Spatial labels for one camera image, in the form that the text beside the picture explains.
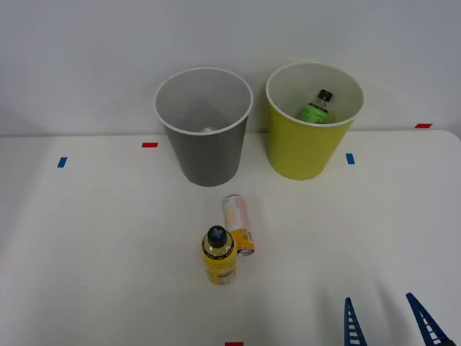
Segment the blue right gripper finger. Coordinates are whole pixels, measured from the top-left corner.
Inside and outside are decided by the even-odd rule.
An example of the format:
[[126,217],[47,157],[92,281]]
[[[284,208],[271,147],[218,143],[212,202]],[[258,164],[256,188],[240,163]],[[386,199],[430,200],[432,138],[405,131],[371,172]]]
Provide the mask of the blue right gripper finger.
[[406,298],[426,346],[455,346],[414,294],[407,293]]
[[367,341],[359,325],[350,297],[347,297],[344,303],[344,345],[367,346]]

